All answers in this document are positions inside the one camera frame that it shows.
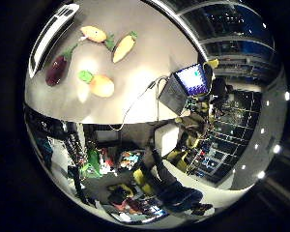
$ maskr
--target cable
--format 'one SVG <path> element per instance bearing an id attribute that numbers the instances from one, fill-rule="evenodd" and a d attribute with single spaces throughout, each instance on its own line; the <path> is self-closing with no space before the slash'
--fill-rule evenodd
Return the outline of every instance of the cable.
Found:
<path id="1" fill-rule="evenodd" d="M 128 108 L 128 110 L 126 111 L 126 113 L 125 113 L 125 115 L 124 115 L 124 118 L 123 118 L 123 122 L 122 122 L 122 125 L 120 126 L 120 128 L 119 129 L 115 129 L 115 128 L 113 128 L 111 125 L 109 125 L 109 127 L 112 129 L 112 130 L 114 130 L 114 131 L 120 131 L 123 127 L 124 127 L 124 125 L 125 125 L 125 120 L 126 120 L 126 117 L 127 117 L 127 115 L 128 115 L 128 113 L 129 113 L 129 111 L 132 109 L 132 107 L 134 106 L 134 104 L 147 92 L 147 90 L 149 90 L 149 89 L 153 89 L 154 88 L 154 86 L 156 85 L 156 82 L 157 82 L 157 80 L 159 80 L 161 77 L 159 77 L 159 78 L 157 78 L 156 80 L 154 80 L 154 81 L 152 81 L 148 86 L 147 86 L 147 88 L 145 89 L 145 91 L 142 93 L 142 94 L 140 94 L 136 99 L 135 99 L 135 101 L 130 105 L 130 107 Z"/>
<path id="2" fill-rule="evenodd" d="M 160 82 L 162 80 L 168 80 L 168 77 L 167 76 L 162 76 L 160 78 L 158 78 L 158 84 L 157 84 L 157 87 L 156 87 L 156 105 L 157 105 L 157 122 L 159 121 L 159 100 L 158 100 L 158 93 L 159 93 L 159 85 L 160 85 Z"/>

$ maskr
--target tabletop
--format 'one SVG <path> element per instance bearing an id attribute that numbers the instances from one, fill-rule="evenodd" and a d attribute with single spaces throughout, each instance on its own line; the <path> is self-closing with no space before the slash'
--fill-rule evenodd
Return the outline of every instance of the tabletop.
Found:
<path id="1" fill-rule="evenodd" d="M 156 87 L 149 89 L 138 101 L 146 87 L 161 76 L 197 63 L 198 53 L 185 35 L 166 16 L 142 1 L 104 0 L 78 1 L 80 6 L 73 25 L 48 54 L 43 68 L 31 79 L 26 78 L 25 101 L 38 112 L 60 120 L 84 124 L 144 123 L 157 120 Z M 113 64 L 111 53 L 102 44 L 85 41 L 73 52 L 72 60 L 61 82 L 49 87 L 45 73 L 51 62 L 82 36 L 82 26 L 96 26 L 113 33 L 118 41 L 130 31 L 138 38 L 133 50 L 122 61 Z M 88 70 L 105 74 L 115 84 L 110 98 L 91 94 L 88 84 L 77 74 Z M 162 103 L 159 119 L 177 115 Z"/>

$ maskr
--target laptop screen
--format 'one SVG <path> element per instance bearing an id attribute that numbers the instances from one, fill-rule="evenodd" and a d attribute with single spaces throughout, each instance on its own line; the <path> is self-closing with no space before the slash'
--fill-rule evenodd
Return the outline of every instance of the laptop screen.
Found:
<path id="1" fill-rule="evenodd" d="M 190 96 L 208 93 L 207 80 L 200 64 L 175 72 Z"/>

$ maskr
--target toy vegetable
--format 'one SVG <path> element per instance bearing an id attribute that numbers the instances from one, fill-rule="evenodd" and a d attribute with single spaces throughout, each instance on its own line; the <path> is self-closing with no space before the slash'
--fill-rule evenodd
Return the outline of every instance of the toy vegetable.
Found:
<path id="1" fill-rule="evenodd" d="M 80 28 L 80 31 L 84 34 L 85 37 L 93 42 L 101 43 L 106 40 L 106 34 L 103 32 L 103 30 L 100 30 L 97 27 L 85 26 Z"/>
<path id="2" fill-rule="evenodd" d="M 84 34 L 85 38 L 96 43 L 104 43 L 110 51 L 112 51 L 115 47 L 113 34 L 106 36 L 103 30 L 93 26 L 82 27 L 80 28 L 80 31 Z"/>
<path id="3" fill-rule="evenodd" d="M 89 84 L 91 92 L 99 97 L 108 98 L 114 93 L 114 83 L 106 75 L 93 75 L 88 71 L 81 71 L 78 77 Z"/>
<path id="4" fill-rule="evenodd" d="M 137 34 L 131 31 L 127 36 L 120 40 L 113 52 L 113 63 L 122 60 L 134 47 Z"/>
<path id="5" fill-rule="evenodd" d="M 55 59 L 51 67 L 48 68 L 45 79 L 47 85 L 54 86 L 59 83 L 68 61 L 72 59 L 72 53 L 76 47 L 77 44 L 63 52 Z"/>

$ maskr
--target purple eggplant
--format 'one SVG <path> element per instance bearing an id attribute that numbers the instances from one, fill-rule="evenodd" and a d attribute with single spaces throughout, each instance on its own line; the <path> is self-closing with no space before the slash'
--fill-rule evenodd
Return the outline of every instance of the purple eggplant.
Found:
<path id="1" fill-rule="evenodd" d="M 67 61 L 63 55 L 60 55 L 49 67 L 46 74 L 46 83 L 49 86 L 54 86 L 59 83 L 62 74 L 67 66 Z"/>
<path id="2" fill-rule="evenodd" d="M 49 86 L 54 86 L 59 83 L 68 61 L 72 59 L 73 50 L 77 47 L 77 44 L 72 48 L 63 52 L 60 56 L 58 56 L 55 61 L 52 63 L 51 67 L 48 68 L 46 73 L 46 84 Z"/>

